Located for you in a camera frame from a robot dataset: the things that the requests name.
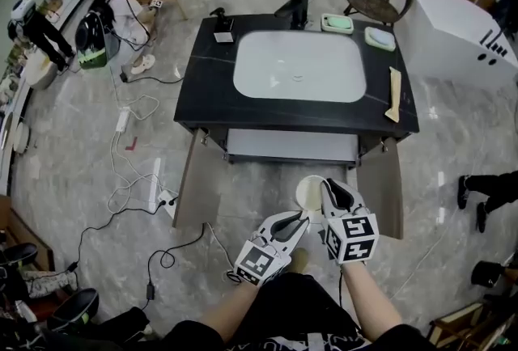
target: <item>sink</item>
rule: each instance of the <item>sink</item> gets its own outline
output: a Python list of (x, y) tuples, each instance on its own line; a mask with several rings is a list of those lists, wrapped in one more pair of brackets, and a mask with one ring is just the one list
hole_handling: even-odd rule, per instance
[(259, 31), (237, 50), (234, 85), (250, 98), (355, 102), (367, 89), (358, 45), (321, 32)]

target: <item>slipper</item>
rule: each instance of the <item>slipper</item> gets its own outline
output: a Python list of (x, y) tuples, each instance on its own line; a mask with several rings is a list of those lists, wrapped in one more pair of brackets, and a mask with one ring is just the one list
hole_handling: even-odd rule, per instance
[(142, 63), (139, 66), (134, 66), (131, 68), (132, 75), (140, 75), (141, 73), (149, 70), (155, 64), (156, 59), (153, 55), (146, 55), (142, 58)]

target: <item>faucet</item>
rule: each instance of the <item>faucet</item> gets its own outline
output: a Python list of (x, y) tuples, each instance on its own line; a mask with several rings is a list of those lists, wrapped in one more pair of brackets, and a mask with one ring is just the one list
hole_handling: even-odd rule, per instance
[(290, 29), (304, 30), (308, 22), (308, 0), (289, 0), (274, 13), (276, 18), (286, 18), (289, 15)]

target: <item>white power strip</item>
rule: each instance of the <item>white power strip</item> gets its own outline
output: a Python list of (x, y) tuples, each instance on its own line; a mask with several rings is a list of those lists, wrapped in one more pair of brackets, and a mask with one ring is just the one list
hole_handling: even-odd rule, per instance
[(130, 118), (130, 108), (123, 107), (121, 113), (119, 114), (119, 121), (117, 121), (117, 127), (115, 130), (118, 133), (124, 133), (126, 131), (126, 126), (128, 125), (128, 119)]
[(173, 201), (174, 198), (175, 197), (173, 197), (167, 190), (163, 190), (159, 194), (159, 201), (165, 201), (165, 205), (163, 207), (166, 209), (169, 216), (171, 216), (171, 219), (173, 220), (175, 219), (176, 214), (176, 203)]

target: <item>person's right arm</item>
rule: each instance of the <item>person's right arm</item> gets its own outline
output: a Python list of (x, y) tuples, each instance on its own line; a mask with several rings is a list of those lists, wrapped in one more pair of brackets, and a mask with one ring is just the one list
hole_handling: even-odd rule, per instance
[(403, 323), (389, 301), (361, 262), (343, 264), (342, 272), (365, 337), (374, 342), (390, 329)]

